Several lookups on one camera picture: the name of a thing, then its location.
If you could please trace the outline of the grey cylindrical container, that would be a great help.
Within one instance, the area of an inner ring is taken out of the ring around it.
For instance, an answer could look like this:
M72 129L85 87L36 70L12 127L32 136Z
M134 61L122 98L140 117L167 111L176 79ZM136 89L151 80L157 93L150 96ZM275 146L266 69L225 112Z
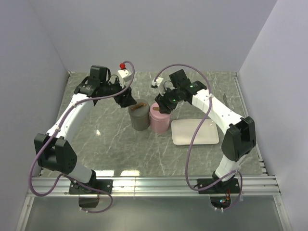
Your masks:
M144 131L150 125L150 106L144 99L136 99L136 104L128 107L132 127L137 131Z

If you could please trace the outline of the pink cylindrical container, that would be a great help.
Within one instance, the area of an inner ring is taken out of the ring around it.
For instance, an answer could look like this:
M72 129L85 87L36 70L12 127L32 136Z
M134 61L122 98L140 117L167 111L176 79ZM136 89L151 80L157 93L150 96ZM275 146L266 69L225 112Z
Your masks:
M155 133L165 133L169 129L171 114L150 113L150 126Z

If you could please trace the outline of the metal food tongs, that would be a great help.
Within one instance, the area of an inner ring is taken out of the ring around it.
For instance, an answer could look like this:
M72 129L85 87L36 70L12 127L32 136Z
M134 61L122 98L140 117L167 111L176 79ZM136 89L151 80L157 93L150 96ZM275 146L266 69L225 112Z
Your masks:
M228 104L228 101L227 101L227 96L226 96L226 94L223 95L223 101L224 101L224 104L228 107L229 104Z

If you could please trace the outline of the pink round lid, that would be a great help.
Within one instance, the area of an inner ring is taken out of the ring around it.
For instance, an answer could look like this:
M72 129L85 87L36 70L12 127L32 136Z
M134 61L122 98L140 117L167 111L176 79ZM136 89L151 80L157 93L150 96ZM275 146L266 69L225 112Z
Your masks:
M171 114L160 113L158 103L153 103L150 107L150 117L156 121L165 121L170 119Z

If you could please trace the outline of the grey round lid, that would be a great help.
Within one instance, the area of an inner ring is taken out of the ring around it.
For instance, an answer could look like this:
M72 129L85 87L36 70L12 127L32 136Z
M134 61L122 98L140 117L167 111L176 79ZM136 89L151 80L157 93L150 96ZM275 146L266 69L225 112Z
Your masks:
M141 119L149 115L150 106L145 99L136 99L136 104L128 107L131 117Z

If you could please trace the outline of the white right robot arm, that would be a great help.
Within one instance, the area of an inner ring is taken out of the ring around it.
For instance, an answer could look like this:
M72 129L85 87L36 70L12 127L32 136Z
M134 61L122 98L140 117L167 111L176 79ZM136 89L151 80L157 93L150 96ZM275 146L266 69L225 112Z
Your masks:
M156 76L151 82L152 88L159 89L155 101L159 111L170 114L179 102L188 102L212 119L224 134L221 145L223 157L213 173L212 186L217 192L224 192L230 185L229 180L237 173L244 157L257 144L254 120L232 111L211 92L209 83L192 82L184 70L169 75L173 88L165 88L164 80Z

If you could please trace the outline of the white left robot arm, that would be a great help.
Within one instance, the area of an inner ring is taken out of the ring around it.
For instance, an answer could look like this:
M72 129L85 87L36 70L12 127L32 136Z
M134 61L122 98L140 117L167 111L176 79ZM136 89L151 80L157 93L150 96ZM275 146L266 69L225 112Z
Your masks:
M121 63L119 68L115 80L111 81L109 68L91 66L90 74L76 86L69 105L58 121L46 133L37 134L34 139L38 165L79 181L85 193L96 191L96 175L78 161L70 143L87 114L99 100L114 98L122 108L135 104L130 87L134 68L126 68L126 63Z

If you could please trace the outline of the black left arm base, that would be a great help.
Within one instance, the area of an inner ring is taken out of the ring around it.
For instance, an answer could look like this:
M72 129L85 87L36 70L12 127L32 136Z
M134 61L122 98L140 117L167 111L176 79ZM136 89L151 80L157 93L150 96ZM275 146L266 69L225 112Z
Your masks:
M78 204L82 209L96 208L100 201L100 196L104 195L102 191L111 194L113 188L113 180L103 179L96 180L92 185L84 187L79 183L70 183L69 195L78 196Z

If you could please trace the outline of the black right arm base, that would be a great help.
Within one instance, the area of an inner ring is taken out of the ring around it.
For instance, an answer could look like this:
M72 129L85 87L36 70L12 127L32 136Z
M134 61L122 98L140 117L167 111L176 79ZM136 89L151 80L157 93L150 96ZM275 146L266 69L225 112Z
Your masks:
M194 185L194 188L204 188L209 184L213 183L214 179L197 179L197 184ZM231 178L227 181L220 181L216 185L211 188L200 191L199 194L226 194L226 193L239 193L240 192L240 184L238 179Z

